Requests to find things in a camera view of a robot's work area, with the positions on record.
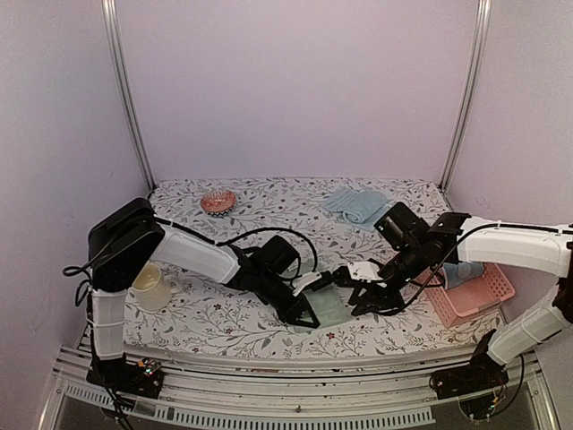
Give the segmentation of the light blue towel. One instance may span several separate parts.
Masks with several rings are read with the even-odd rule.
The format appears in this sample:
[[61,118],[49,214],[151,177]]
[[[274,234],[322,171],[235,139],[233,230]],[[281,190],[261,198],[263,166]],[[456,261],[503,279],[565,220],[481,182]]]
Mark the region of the light blue towel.
[[382,192],[356,191],[339,187],[321,203],[322,209],[339,213],[343,221],[354,228],[373,231],[374,224],[385,213],[390,199]]

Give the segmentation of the green panda towel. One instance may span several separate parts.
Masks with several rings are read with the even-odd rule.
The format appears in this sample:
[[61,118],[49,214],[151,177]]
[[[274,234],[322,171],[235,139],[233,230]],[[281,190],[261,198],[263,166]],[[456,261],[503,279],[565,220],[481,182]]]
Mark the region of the green panda towel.
[[[301,265],[301,274],[305,274],[312,268],[312,259],[305,260]],[[297,263],[294,262],[291,266],[283,273],[282,276],[286,278],[292,278],[295,276],[297,268]],[[321,323],[318,329],[326,329],[333,326],[338,326],[343,323],[347,323],[353,320],[353,316],[350,314],[342,298],[338,292],[338,289],[334,284],[328,285],[316,292],[312,291],[308,287],[304,289],[301,293],[304,295],[312,310],[315,312],[319,322]],[[292,326],[294,333],[310,333],[313,328]]]

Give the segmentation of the pink plastic basket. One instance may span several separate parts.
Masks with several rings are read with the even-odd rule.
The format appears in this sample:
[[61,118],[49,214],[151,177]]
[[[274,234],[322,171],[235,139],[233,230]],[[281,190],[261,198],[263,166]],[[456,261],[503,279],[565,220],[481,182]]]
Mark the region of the pink plastic basket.
[[461,285],[445,289],[445,276],[438,272],[416,301],[411,315],[423,322],[435,321],[446,328],[477,319],[515,296],[516,291],[500,267],[486,263],[483,274]]

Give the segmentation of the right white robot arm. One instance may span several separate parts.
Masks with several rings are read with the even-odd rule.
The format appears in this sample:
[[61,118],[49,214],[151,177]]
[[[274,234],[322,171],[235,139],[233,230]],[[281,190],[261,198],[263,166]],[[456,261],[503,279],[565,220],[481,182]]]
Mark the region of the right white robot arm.
[[394,251],[385,263],[351,262],[351,280],[376,297],[398,293],[425,270],[443,263],[495,264],[517,287],[515,317],[481,340],[463,383],[482,390],[518,355],[572,325],[572,227],[484,219],[447,211],[432,224],[404,203],[395,204],[375,229]]

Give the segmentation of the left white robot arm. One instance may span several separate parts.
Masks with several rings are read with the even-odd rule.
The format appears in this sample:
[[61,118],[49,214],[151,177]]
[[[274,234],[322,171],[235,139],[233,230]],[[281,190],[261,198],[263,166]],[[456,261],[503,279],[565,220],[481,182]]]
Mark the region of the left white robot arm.
[[197,273],[227,288],[248,291],[271,306],[278,319],[316,328],[319,318],[295,291],[286,270],[301,256],[273,228],[261,246],[241,248],[236,239],[216,242],[183,225],[160,218],[148,200],[136,198],[100,221],[88,234],[91,319],[98,373],[113,388],[133,381],[124,356],[124,303],[145,267],[164,263]]

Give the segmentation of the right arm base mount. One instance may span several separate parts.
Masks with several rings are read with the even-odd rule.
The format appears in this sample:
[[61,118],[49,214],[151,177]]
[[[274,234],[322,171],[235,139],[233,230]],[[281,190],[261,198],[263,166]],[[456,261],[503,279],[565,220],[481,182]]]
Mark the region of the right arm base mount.
[[487,354],[472,357],[468,364],[433,372],[429,386],[439,400],[501,387],[509,381],[505,365]]

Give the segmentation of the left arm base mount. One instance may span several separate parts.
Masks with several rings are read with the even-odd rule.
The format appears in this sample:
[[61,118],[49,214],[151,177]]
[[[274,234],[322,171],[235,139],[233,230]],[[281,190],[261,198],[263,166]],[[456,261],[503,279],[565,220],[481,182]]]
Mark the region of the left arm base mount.
[[113,393],[127,393],[157,400],[165,377],[161,367],[162,364],[158,360],[147,357],[130,363],[126,360],[126,355],[104,360],[92,352],[86,380]]

